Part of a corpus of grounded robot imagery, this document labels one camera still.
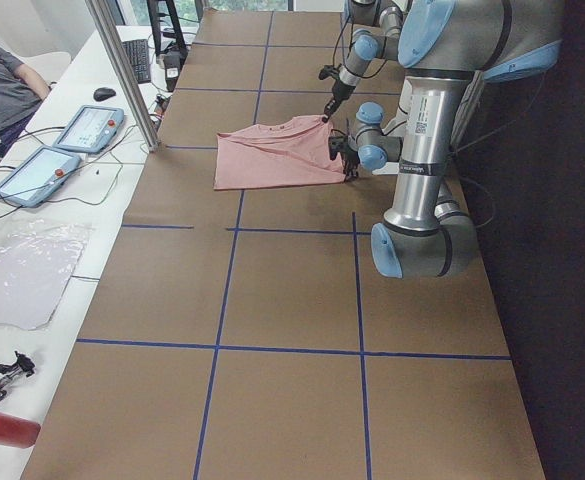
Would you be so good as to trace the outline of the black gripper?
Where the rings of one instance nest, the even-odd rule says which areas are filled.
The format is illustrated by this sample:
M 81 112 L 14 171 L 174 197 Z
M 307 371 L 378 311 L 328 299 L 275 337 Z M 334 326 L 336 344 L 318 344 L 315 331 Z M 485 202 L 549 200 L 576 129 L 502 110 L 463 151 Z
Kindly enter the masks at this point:
M 357 179 L 359 177 L 358 167 L 360 165 L 358 152 L 352 150 L 350 147 L 345 147 L 341 152 L 341 157 L 344 181 L 350 182 L 352 179 Z
M 348 100 L 356 86 L 349 85 L 337 79 L 332 87 L 332 98 L 324 107 L 322 122 L 327 123 L 338 110 L 338 105 Z

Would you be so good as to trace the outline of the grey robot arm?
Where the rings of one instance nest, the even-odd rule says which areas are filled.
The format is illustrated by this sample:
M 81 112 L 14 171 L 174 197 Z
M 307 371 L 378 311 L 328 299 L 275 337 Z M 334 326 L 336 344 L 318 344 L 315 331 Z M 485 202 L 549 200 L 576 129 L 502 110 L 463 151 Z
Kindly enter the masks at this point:
M 318 78 L 334 80 L 330 100 L 324 107 L 322 121 L 326 123 L 348 100 L 360 81 L 371 78 L 366 71 L 374 59 L 384 62 L 398 59 L 398 43 L 412 1 L 345 1 L 344 24 L 337 42 L 343 36 L 347 25 L 378 27 L 376 35 L 366 29 L 353 30 L 348 54 L 339 65 L 324 65 Z
M 395 41 L 411 88 L 402 138 L 383 133 L 383 109 L 359 107 L 350 145 L 360 164 L 398 165 L 392 206 L 371 230 L 377 270 L 386 277 L 455 274 L 477 251 L 472 220 L 444 182 L 455 117 L 480 72 L 487 82 L 538 75 L 561 45 L 561 1 L 412 1 Z

